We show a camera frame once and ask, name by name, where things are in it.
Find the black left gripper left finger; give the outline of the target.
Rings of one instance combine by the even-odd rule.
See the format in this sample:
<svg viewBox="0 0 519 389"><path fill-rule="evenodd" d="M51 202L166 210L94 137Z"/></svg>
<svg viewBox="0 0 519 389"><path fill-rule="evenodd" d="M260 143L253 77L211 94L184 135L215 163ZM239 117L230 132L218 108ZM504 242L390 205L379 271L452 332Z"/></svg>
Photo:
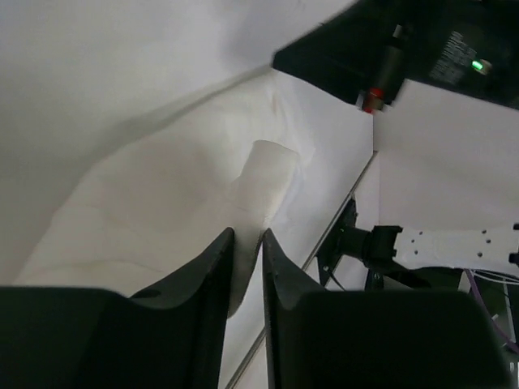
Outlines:
<svg viewBox="0 0 519 389"><path fill-rule="evenodd" d="M4 388L215 388L234 231L131 297L105 289L4 287Z"/></svg>

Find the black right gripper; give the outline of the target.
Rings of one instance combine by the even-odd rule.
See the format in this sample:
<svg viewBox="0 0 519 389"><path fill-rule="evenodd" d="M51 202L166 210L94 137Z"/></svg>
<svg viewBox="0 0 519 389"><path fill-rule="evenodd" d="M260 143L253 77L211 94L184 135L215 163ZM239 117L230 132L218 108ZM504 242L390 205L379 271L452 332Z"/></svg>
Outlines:
<svg viewBox="0 0 519 389"><path fill-rule="evenodd" d="M357 1L273 54L272 68L346 104L394 102L406 80L518 107L516 1Z"/></svg>

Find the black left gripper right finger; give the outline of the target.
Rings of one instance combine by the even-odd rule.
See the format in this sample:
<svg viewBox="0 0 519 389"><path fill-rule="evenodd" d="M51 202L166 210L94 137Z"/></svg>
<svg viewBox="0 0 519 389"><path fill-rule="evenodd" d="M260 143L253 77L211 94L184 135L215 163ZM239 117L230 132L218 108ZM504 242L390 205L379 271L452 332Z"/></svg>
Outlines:
<svg viewBox="0 0 519 389"><path fill-rule="evenodd" d="M263 236L271 388L510 388L477 302L455 291L329 291Z"/></svg>

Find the white pleated skirt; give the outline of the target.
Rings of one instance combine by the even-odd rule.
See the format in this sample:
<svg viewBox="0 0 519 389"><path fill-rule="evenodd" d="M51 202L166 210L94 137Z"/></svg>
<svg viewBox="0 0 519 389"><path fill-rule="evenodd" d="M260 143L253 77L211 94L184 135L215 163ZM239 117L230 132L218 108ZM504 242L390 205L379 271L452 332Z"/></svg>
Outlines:
<svg viewBox="0 0 519 389"><path fill-rule="evenodd" d="M157 132L82 177L15 284L128 296L232 228L236 311L261 234L306 259L372 154L369 116L275 71L156 119Z"/></svg>

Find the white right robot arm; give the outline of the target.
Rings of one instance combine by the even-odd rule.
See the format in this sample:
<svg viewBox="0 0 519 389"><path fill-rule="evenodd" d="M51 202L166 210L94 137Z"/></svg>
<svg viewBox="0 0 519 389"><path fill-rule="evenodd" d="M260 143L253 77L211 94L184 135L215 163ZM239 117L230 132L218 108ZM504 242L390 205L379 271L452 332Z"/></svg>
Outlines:
<svg viewBox="0 0 519 389"><path fill-rule="evenodd" d="M272 67L365 113L405 81L518 106L515 1L358 1L276 51ZM427 267L518 275L516 224L473 231L351 229L341 252L380 272Z"/></svg>

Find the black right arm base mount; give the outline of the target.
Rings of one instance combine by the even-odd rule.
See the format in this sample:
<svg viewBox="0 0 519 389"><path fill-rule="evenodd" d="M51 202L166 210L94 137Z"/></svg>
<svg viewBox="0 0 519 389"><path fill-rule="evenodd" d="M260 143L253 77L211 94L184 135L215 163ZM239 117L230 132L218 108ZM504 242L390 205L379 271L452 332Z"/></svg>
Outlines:
<svg viewBox="0 0 519 389"><path fill-rule="evenodd" d="M325 234L324 240L315 255L321 286L327 286L328 282L332 280L340 290L345 291L345 288L336 278L334 272L343 256L343 237L348 229L355 227L357 218L356 201L355 198L352 197L345 202L344 207L333 221L331 228Z"/></svg>

